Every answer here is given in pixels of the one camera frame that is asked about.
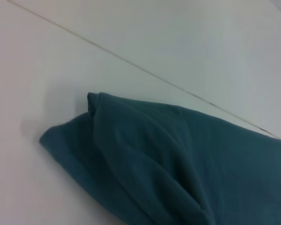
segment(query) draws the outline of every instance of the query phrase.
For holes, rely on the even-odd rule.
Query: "white surface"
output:
[[[270,0],[12,1],[281,137],[281,12]]]
[[[0,225],[122,224],[38,144],[47,128],[86,112],[89,91],[181,105],[257,130],[0,0]]]

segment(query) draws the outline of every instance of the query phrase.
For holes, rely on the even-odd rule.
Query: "crease line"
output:
[[[175,84],[173,84],[173,83],[167,81],[166,79],[161,78],[161,77],[159,77],[159,76],[157,76],[157,75],[151,73],[150,71],[148,71],[148,70],[146,70],[146,69],[144,69],[144,68],[142,68],[142,67],[136,65],[135,63],[133,63],[133,62],[131,62],[131,61],[126,60],[125,58],[123,58],[122,56],[120,56],[120,55],[118,55],[118,54],[112,52],[111,50],[109,50],[109,49],[107,49],[107,48],[104,48],[104,47],[102,47],[102,46],[96,44],[95,42],[90,41],[90,40],[86,39],[85,37],[80,36],[79,34],[74,33],[73,31],[71,31],[71,30],[69,30],[69,29],[67,29],[67,28],[65,28],[65,27],[63,27],[63,26],[61,26],[61,25],[55,23],[54,21],[51,21],[51,20],[49,20],[49,19],[43,17],[42,15],[39,15],[39,14],[33,12],[32,10],[27,9],[27,8],[25,8],[24,6],[21,6],[21,5],[19,5],[18,3],[16,3],[16,2],[13,2],[12,0],[6,0],[6,1],[9,2],[9,3],[11,3],[11,4],[13,4],[13,5],[15,5],[15,6],[17,6],[17,7],[19,7],[19,8],[21,8],[21,9],[23,9],[23,10],[25,10],[26,12],[29,12],[29,13],[31,13],[31,14],[33,14],[33,15],[35,15],[35,16],[37,16],[37,17],[39,17],[39,18],[41,18],[41,19],[43,19],[43,20],[45,20],[45,21],[47,21],[47,22],[49,22],[49,23],[51,23],[51,24],[53,24],[53,25],[55,25],[55,26],[57,26],[57,27],[59,27],[59,28],[61,28],[61,29],[63,29],[63,30],[65,30],[65,31],[69,32],[70,34],[72,34],[72,35],[78,37],[79,39],[81,39],[81,40],[83,40],[83,41],[86,41],[86,42],[88,42],[88,43],[91,44],[91,45],[94,45],[95,47],[97,47],[97,48],[99,48],[99,49],[101,49],[101,50],[103,50],[103,51],[105,51],[105,52],[107,52],[107,53],[109,53],[109,54],[111,54],[111,55],[117,57],[118,59],[120,59],[120,60],[122,60],[122,61],[124,61],[124,62],[126,62],[126,63],[128,63],[128,64],[130,64],[130,65],[132,65],[132,66],[134,66],[134,67],[136,67],[136,68],[138,68],[138,69],[140,69],[140,70],[142,70],[142,71],[144,71],[144,72],[146,72],[147,74],[150,74],[150,75],[152,75],[153,77],[155,77],[155,78],[157,78],[157,79],[159,79],[159,80],[161,80],[161,81],[163,81],[163,82],[165,82],[165,83],[167,83],[167,84],[169,84],[169,85],[171,85],[171,86],[174,86],[175,88],[178,88],[179,90],[181,90],[181,91],[183,91],[183,92],[185,92],[185,93],[187,93],[187,94],[189,94],[189,95],[191,95],[191,96],[193,96],[193,97],[195,97],[195,98],[198,98],[198,99],[200,99],[201,101],[203,101],[203,102],[205,102],[205,103],[207,103],[207,104],[209,104],[209,105],[212,105],[212,106],[214,106],[215,108],[217,108],[217,109],[219,109],[219,110],[221,110],[221,111],[223,111],[223,112],[225,112],[225,113],[227,113],[227,114],[229,114],[229,115],[231,115],[231,116],[234,116],[234,117],[238,118],[239,120],[241,120],[241,121],[243,121],[243,122],[245,122],[245,123],[248,123],[248,124],[250,124],[251,126],[253,126],[253,127],[255,127],[255,128],[259,129],[259,130],[262,130],[262,131],[268,133],[269,135],[271,135],[271,136],[273,136],[273,137],[275,137],[275,138],[281,140],[280,137],[278,137],[278,136],[272,134],[271,132],[269,132],[269,131],[267,131],[267,130],[264,130],[263,128],[261,128],[261,127],[255,125],[255,124],[253,124],[253,123],[247,121],[246,119],[243,119],[243,118],[241,118],[241,117],[239,117],[239,116],[237,116],[237,115],[235,115],[235,114],[233,114],[233,113],[231,113],[231,112],[228,112],[227,110],[225,110],[225,109],[223,109],[223,108],[221,108],[221,107],[219,107],[219,106],[217,106],[217,105],[215,105],[215,104],[213,104],[213,103],[211,103],[211,102],[205,100],[204,98],[202,98],[202,97],[200,97],[200,96],[198,96],[198,95],[196,95],[196,94],[193,94],[193,93],[191,93],[191,92],[185,90],[184,88],[181,88],[181,87],[179,87],[179,86],[177,86],[177,85],[175,85]]]

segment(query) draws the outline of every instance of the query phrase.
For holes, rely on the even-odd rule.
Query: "teal fabric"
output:
[[[40,143],[130,225],[281,225],[281,141],[179,106],[88,94]]]

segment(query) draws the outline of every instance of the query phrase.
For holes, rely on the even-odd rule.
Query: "green cloth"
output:
[[[130,225],[281,225],[281,140],[179,106],[88,94],[41,144]]]

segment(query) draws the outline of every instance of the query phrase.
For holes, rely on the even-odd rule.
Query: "teal shirt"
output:
[[[281,140],[179,106],[88,94],[40,143],[130,225],[281,225]]]

